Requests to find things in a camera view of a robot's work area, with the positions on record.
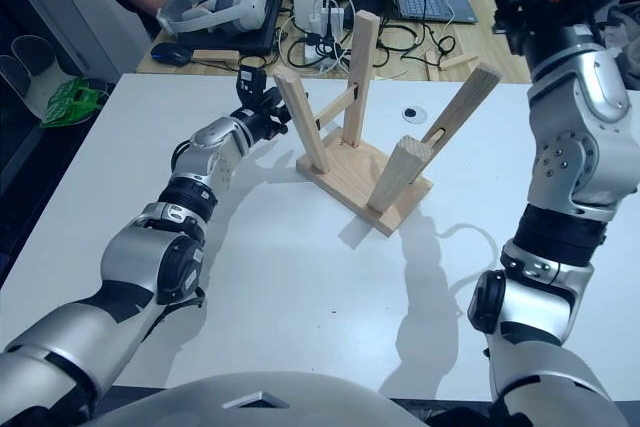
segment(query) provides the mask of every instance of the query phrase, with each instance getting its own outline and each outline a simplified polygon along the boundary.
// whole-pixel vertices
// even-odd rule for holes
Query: table
[[[447,71],[440,72],[440,80],[456,80],[463,81],[469,76],[475,65],[479,60],[483,60],[498,69],[503,73],[503,82],[510,83],[527,83],[530,80],[529,70],[527,69],[526,62],[520,58],[512,56],[509,52],[509,47],[504,36],[494,35],[491,32],[491,26],[493,25],[493,14],[495,11],[495,3],[493,0],[469,0],[473,9],[478,16],[478,24],[465,25],[465,24],[452,24],[447,29],[447,33],[452,34],[457,39],[457,46],[455,50],[448,56],[449,58],[461,54],[478,54],[479,59],[469,62],[468,64],[459,65],[453,67]],[[286,15],[281,15],[279,25],[282,25],[287,18]],[[405,25],[411,26],[413,29],[417,29],[417,24],[412,22],[402,22]],[[444,24],[431,24],[432,28],[439,35],[442,31]],[[293,38],[297,33],[291,25],[287,28],[290,30],[290,38]],[[383,40],[388,45],[395,46],[407,46],[413,42],[413,37],[403,31],[390,30],[383,35]],[[154,45],[159,42],[171,41],[171,38],[164,32],[160,33],[156,38]],[[283,42],[283,49],[288,47],[289,43]],[[425,50],[429,44],[425,43],[424,47],[420,51]],[[379,51],[377,63],[380,63],[385,58],[385,53]],[[260,65],[259,60],[247,59],[249,65]],[[198,64],[188,64],[184,67],[172,67],[168,65],[162,65],[151,59],[149,52],[145,55],[144,59],[138,66],[137,72],[139,73],[177,73],[177,74],[215,74],[215,75],[233,75],[233,73],[225,72],[222,69],[215,67],[207,67]],[[374,75],[381,78],[393,77],[399,80],[427,80],[426,66],[415,60],[402,60],[400,54],[392,53],[390,62],[382,68],[375,69]],[[343,78],[346,77],[342,69],[334,69],[326,74],[324,77],[330,78]]]
[[[4,285],[0,345],[98,288],[102,251],[166,185],[174,146],[239,106],[234,81],[123,76]],[[344,81],[304,85],[319,109]],[[387,153],[401,135],[419,138],[458,87],[373,82],[363,138]],[[485,340],[463,312],[525,206],[534,148],[526,89],[496,88],[428,167],[434,188],[389,239],[295,171],[303,153],[295,132],[258,146],[211,221],[206,308],[170,316],[117,383],[171,387],[288,370],[343,377],[394,398],[488,400]],[[640,105],[640,93],[631,95]],[[426,109],[425,124],[402,119],[409,105]],[[640,138],[638,116],[633,130]],[[487,140],[488,132],[495,135]],[[632,261],[639,214],[640,196],[630,196],[610,224],[567,343],[615,400],[640,393],[640,269]]]

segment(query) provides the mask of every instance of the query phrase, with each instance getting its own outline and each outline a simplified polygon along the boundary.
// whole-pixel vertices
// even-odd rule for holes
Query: vr headset
[[[156,15],[172,36],[220,29],[227,36],[257,30],[266,17],[267,0],[169,0]]]

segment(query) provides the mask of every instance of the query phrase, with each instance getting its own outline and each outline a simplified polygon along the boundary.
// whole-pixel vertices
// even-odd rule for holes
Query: power adapter
[[[302,30],[312,32],[311,16],[320,15],[320,9],[322,9],[322,0],[293,0],[293,15],[296,16],[296,25]]]

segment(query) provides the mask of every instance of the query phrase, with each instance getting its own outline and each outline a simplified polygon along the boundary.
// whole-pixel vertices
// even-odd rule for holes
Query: silver robot arm segment
[[[481,276],[468,312],[487,337],[498,425],[627,425],[585,362],[562,347],[607,223],[640,182],[631,104],[614,59],[583,22],[588,2],[496,0],[496,30],[531,70],[536,141],[504,269]]]
[[[0,425],[88,419],[166,313],[202,304],[202,248],[214,207],[251,147],[286,133],[289,120],[277,89],[263,92],[263,71],[243,68],[241,76],[242,108],[176,149],[158,200],[108,244],[100,290],[58,307],[0,354]]]

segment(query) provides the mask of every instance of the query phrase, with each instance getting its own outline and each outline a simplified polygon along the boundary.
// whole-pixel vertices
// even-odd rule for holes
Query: upside-down wooden stool
[[[431,188],[421,172],[498,84],[500,75],[481,63],[422,141],[406,135],[389,157],[360,138],[379,23],[375,15],[358,12],[347,89],[317,116],[298,74],[279,66],[273,77],[306,151],[297,169],[390,236]],[[342,111],[344,127],[321,139],[319,130]]]

